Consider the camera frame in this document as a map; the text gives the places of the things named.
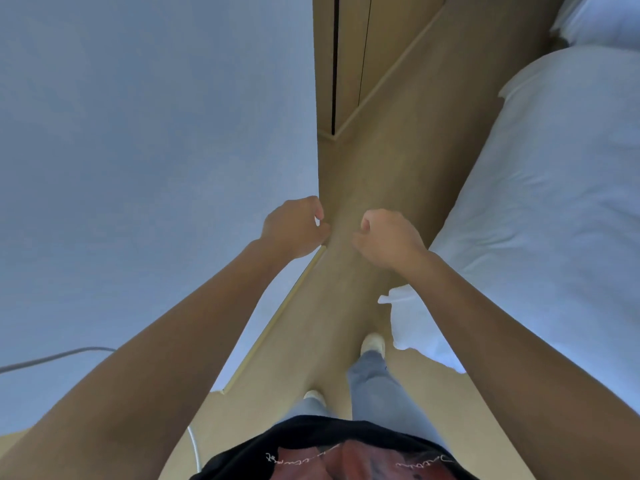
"floor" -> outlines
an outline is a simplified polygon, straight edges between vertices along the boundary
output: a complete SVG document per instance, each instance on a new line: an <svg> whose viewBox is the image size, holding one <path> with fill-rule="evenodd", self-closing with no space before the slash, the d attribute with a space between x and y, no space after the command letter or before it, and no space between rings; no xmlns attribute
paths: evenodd
<svg viewBox="0 0 640 480"><path fill-rule="evenodd" d="M327 252L229 393L210 394L198 412L192 425L204 461L263 432L310 388L350 418L344 373L377 330L388 338L389 369L466 468L485 479L532 478L468 376L390 346L390 308L376 301L403 283L366 263L349 239L366 209L386 207L431 242L500 110L498 91L543 53L562 1L447 0L340 140L320 138L320 197L333 226ZM161 478L192 473L185 436Z"/></svg>

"forearm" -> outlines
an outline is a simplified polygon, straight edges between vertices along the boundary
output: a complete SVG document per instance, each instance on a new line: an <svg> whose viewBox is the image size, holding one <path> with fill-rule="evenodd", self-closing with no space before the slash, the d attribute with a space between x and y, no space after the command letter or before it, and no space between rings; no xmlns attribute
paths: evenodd
<svg viewBox="0 0 640 480"><path fill-rule="evenodd" d="M9 453L3 466L10 467L15 454L21 468L24 459L32 457L38 464L56 463L58 473L72 474L79 457L90 461L88 457L100 455L96 463L122 474L123 457L133 455L136 472L157 477L263 291L288 262L268 242L253 241L78 383ZM44 441L52 442L49 448L42 448Z"/></svg>
<svg viewBox="0 0 640 480"><path fill-rule="evenodd" d="M444 261L416 253L398 272L425 302L501 427L542 479L640 472L640 419Z"/></svg>

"black t-shirt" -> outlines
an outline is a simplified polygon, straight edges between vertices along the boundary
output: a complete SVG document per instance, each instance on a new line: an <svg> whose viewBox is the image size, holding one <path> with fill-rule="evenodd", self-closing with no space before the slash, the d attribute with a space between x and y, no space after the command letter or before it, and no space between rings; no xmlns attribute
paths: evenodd
<svg viewBox="0 0 640 480"><path fill-rule="evenodd" d="M475 480L441 446L368 421L296 416L220 453L191 480Z"/></svg>

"shoe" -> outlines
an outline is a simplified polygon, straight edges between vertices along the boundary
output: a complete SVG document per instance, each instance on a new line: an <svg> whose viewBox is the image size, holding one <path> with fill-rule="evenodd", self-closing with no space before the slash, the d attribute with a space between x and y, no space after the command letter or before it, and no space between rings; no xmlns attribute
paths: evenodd
<svg viewBox="0 0 640 480"><path fill-rule="evenodd" d="M315 399L324 407L326 407L326 401L324 400L324 396L320 394L318 391L310 390L308 393L305 394L305 396L302 399L308 399L309 397Z"/></svg>
<svg viewBox="0 0 640 480"><path fill-rule="evenodd" d="M360 348L360 355L370 350L375 350L382 355L382 358L385 357L385 339L379 333L370 333L364 338L362 347Z"/></svg>

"light blue jeans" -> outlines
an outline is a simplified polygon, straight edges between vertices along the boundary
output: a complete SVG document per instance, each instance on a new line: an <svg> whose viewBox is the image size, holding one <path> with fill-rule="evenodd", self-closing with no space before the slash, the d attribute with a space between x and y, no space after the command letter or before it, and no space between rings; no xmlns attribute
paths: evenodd
<svg viewBox="0 0 640 480"><path fill-rule="evenodd" d="M365 352L351 366L347 379L355 421L369 421L448 449L431 421L389 373L387 363L378 352ZM335 417L320 401L309 397L295 404L280 422L300 415Z"/></svg>

